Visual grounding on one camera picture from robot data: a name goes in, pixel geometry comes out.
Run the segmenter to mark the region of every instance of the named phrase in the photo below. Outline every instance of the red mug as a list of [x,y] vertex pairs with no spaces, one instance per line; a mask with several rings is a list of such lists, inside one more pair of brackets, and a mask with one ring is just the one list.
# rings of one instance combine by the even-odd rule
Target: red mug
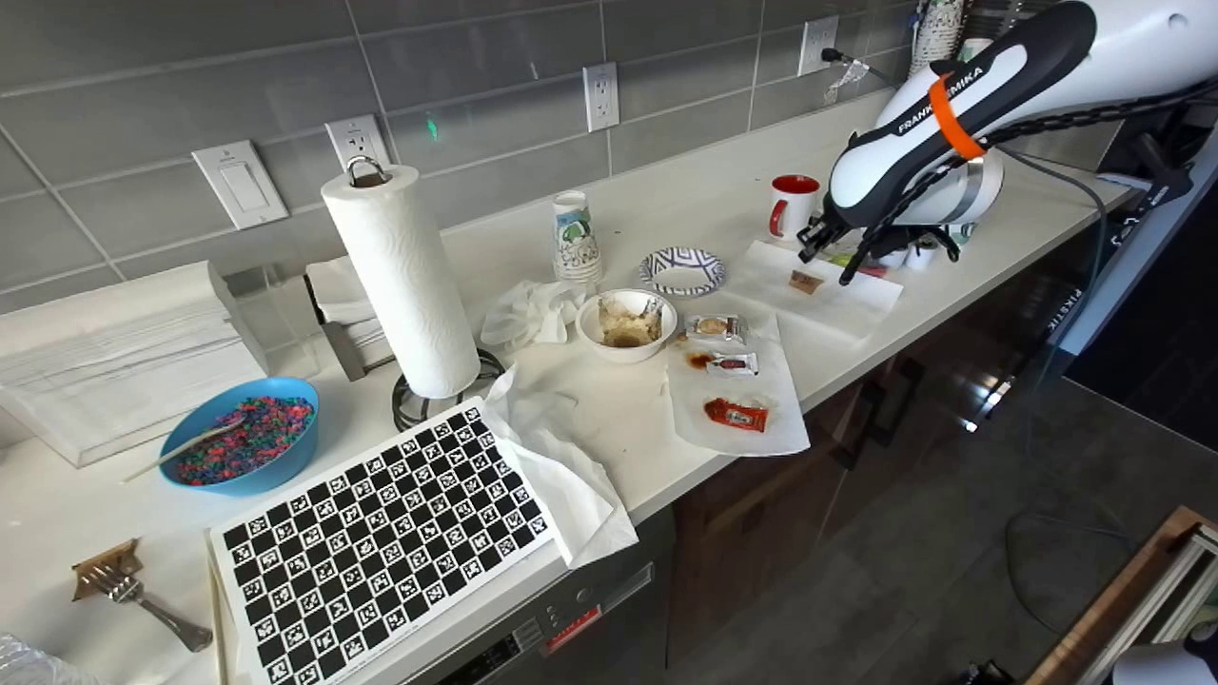
[[811,177],[777,177],[771,187],[773,203],[766,229],[773,240],[796,240],[796,231],[814,219],[821,183]]

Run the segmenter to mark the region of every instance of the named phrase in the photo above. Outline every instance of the blue bowl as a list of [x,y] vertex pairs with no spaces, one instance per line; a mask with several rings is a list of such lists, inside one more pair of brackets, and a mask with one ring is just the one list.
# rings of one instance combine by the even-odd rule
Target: blue bowl
[[240,471],[233,481],[219,481],[219,485],[188,485],[171,475],[171,462],[160,466],[160,475],[176,489],[190,489],[190,491],[223,491],[223,495],[259,495],[272,491],[287,481],[295,481],[296,471],[305,471],[315,457],[315,428],[322,428],[322,401],[315,387],[301,377],[263,377],[263,382],[249,382],[237,386],[214,401],[207,401],[202,409],[196,409],[160,447],[160,457],[181,451],[183,441],[223,428],[226,415],[233,415],[245,401],[259,401],[259,395],[273,395],[273,401],[305,401],[311,409],[305,432],[296,432],[296,439],[272,462],[263,462],[252,471]]

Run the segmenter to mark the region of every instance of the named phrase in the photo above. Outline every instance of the blue plate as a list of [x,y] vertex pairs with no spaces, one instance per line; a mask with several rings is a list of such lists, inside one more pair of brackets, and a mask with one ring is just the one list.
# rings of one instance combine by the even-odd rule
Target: blue plate
[[322,428],[322,401],[315,387],[301,377],[263,377],[263,382],[249,382],[237,386],[207,404],[200,404],[160,447],[160,457],[181,451],[183,441],[190,441],[196,436],[207,436],[214,428],[223,428],[226,415],[233,415],[245,401],[259,401],[259,395],[273,395],[273,401],[305,401],[311,409],[311,418],[305,423],[305,432],[267,466],[240,471],[233,481],[223,485],[183,485],[171,475],[171,462],[160,466],[160,475],[176,489],[190,489],[190,491],[223,491],[223,495],[254,495],[254,491],[272,491],[287,481],[295,481],[296,471],[305,471],[315,457],[315,428]]
[[703,297],[728,283],[728,271],[701,249],[663,249],[644,261],[644,278],[663,297]]

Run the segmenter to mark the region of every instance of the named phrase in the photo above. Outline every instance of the checkered tray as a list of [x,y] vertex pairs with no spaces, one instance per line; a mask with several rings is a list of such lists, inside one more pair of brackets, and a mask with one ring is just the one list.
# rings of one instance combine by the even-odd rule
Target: checkered tray
[[352,682],[552,528],[480,404],[214,524],[237,645],[263,682]]

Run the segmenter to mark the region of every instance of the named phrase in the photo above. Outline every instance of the electrical outlet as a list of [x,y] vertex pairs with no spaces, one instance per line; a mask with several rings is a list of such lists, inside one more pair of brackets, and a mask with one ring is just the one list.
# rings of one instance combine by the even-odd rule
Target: electrical outlet
[[329,139],[334,145],[339,167],[352,167],[358,160],[375,160],[375,164],[390,164],[379,117],[344,117],[344,121],[329,121]]
[[610,130],[620,121],[620,116],[617,116],[617,66],[613,63],[583,70],[583,116],[585,116],[585,130]]
[[821,54],[827,54],[829,47],[838,47],[838,16],[802,25],[802,42],[801,42],[796,75],[829,70],[829,66],[821,63]]
[[190,151],[233,229],[289,219],[252,143]]

